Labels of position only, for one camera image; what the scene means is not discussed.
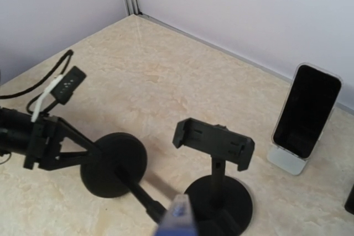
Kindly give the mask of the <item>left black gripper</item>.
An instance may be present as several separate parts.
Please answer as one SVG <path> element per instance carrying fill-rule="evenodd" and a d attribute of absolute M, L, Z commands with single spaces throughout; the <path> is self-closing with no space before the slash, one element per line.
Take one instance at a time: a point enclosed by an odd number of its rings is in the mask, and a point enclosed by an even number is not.
<path fill-rule="evenodd" d="M 65 138 L 84 151 L 62 152 Z M 102 155 L 97 144 L 60 117 L 39 118 L 33 122 L 23 167 L 32 170 L 35 163 L 42 170 L 52 171 L 96 162 Z"/>

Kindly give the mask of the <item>blue phone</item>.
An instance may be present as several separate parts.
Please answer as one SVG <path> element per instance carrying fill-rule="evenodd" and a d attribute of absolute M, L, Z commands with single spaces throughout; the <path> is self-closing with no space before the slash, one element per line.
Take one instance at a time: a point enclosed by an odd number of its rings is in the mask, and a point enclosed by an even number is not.
<path fill-rule="evenodd" d="M 156 236 L 197 236 L 197 226 L 187 194 L 176 195 L 155 231 Z"/>

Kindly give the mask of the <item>white folding phone stand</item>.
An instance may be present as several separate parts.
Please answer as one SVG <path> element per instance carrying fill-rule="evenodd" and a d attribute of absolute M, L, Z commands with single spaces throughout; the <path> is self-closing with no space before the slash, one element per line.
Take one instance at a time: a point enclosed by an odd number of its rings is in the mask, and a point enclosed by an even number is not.
<path fill-rule="evenodd" d="M 310 156 L 307 159 L 303 159 L 300 158 L 299 156 L 297 156 L 296 154 L 290 152 L 289 150 L 281 147 L 280 145 L 275 143 L 275 140 L 273 139 L 275 136 L 275 131 L 278 127 L 278 124 L 280 122 L 280 119 L 283 115 L 284 112 L 284 107 L 282 108 L 279 118 L 277 120 L 277 123 L 275 124 L 275 128 L 272 132 L 272 146 L 267 154 L 267 160 L 274 164 L 275 166 L 277 166 L 278 168 L 286 171 L 287 173 L 293 175 L 293 176 L 298 176 L 302 173 L 303 169 L 306 167 L 308 161 L 310 160 L 312 154 L 315 152 L 315 150 L 317 149 L 317 147 L 319 146 L 319 142 L 322 138 L 322 135 L 324 133 L 324 130 L 333 114 L 333 111 L 335 109 L 335 106 L 332 107 L 327 120 L 325 122 L 325 125 L 319 135 L 319 138 L 316 141 L 316 144 L 314 146 L 314 148 L 312 149 Z"/>

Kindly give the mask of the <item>black folding phone stand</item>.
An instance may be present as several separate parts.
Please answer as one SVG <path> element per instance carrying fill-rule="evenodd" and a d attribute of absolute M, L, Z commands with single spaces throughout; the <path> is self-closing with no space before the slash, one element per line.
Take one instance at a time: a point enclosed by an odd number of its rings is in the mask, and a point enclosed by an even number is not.
<path fill-rule="evenodd" d="M 354 214 L 354 186 L 352 186 L 349 196 L 344 205 L 345 210 L 350 213 Z"/>

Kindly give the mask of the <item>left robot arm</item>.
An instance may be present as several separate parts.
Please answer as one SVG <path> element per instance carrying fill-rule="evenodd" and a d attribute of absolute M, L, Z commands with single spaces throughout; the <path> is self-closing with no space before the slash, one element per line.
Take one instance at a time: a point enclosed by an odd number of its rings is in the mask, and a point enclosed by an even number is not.
<path fill-rule="evenodd" d="M 65 138 L 85 151 L 61 152 Z M 66 120 L 56 116 L 31 116 L 15 109 L 1 108 L 1 155 L 17 153 L 25 156 L 23 167 L 52 171 L 96 162 L 102 155 L 97 144 L 84 136 Z"/>

